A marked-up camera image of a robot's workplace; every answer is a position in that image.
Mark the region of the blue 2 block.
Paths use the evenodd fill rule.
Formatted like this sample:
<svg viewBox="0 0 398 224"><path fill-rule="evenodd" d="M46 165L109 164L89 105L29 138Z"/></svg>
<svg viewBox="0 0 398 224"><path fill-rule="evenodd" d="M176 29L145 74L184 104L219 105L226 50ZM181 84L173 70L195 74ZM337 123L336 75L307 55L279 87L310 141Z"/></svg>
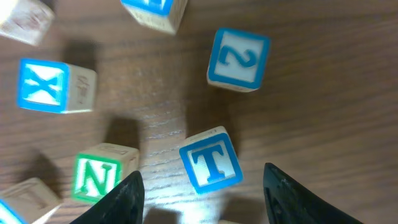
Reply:
<svg viewBox="0 0 398 224"><path fill-rule="evenodd" d="M208 84L243 93L258 90L270 48L269 37L220 28L215 34L206 73Z"/></svg>

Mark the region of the blue H block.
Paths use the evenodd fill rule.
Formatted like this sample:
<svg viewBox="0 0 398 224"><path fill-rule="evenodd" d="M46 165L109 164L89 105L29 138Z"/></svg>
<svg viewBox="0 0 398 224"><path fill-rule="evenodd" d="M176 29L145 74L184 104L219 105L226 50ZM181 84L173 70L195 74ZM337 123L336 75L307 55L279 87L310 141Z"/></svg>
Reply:
<svg viewBox="0 0 398 224"><path fill-rule="evenodd" d="M175 35L188 0L121 0L121 4L142 26Z"/></svg>

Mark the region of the blue 5 block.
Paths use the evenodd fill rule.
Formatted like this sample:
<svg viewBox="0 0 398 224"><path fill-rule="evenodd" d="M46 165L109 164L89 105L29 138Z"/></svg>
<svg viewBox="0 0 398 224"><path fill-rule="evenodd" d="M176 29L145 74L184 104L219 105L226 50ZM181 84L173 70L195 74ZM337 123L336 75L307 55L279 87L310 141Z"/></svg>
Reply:
<svg viewBox="0 0 398 224"><path fill-rule="evenodd" d="M44 224L61 204L43 181L30 178L1 192L1 223Z"/></svg>

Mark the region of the green N block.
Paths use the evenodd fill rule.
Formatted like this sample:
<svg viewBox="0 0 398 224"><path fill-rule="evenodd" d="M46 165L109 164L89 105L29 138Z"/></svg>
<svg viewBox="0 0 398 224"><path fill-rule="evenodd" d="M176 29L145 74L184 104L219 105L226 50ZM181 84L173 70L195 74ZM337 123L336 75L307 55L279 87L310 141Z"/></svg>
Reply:
<svg viewBox="0 0 398 224"><path fill-rule="evenodd" d="M140 152L133 147L101 143L76 155L71 197L96 203L131 172L138 170Z"/></svg>

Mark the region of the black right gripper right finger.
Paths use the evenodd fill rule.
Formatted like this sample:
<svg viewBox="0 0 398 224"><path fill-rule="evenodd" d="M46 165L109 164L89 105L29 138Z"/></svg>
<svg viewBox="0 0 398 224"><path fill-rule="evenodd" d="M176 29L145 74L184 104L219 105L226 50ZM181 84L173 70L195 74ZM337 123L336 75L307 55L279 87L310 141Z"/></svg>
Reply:
<svg viewBox="0 0 398 224"><path fill-rule="evenodd" d="M363 224L270 162L264 165L263 188L270 224Z"/></svg>

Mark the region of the blue T block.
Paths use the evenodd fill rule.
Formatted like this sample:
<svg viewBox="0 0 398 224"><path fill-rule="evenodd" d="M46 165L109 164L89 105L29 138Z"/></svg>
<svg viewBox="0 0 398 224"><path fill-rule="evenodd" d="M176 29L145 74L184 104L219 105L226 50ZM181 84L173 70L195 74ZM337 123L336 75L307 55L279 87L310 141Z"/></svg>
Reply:
<svg viewBox="0 0 398 224"><path fill-rule="evenodd" d="M243 181L237 154L224 126L186 138L179 153L197 194L207 194Z"/></svg>

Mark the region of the blue X block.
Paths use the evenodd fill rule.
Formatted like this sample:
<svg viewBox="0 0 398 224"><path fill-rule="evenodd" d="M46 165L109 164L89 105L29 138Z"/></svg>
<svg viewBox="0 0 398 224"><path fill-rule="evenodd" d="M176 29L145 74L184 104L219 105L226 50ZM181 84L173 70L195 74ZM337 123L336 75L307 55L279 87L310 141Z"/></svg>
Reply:
<svg viewBox="0 0 398 224"><path fill-rule="evenodd" d="M68 114L93 111L94 70L63 62L21 59L17 104L27 110Z"/></svg>

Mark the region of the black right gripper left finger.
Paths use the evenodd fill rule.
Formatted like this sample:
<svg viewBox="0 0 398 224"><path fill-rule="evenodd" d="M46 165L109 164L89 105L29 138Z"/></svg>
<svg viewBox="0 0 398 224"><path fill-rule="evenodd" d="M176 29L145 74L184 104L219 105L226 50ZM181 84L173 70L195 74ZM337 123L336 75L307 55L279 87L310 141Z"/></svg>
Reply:
<svg viewBox="0 0 398 224"><path fill-rule="evenodd" d="M144 183L135 170L71 224L142 224Z"/></svg>

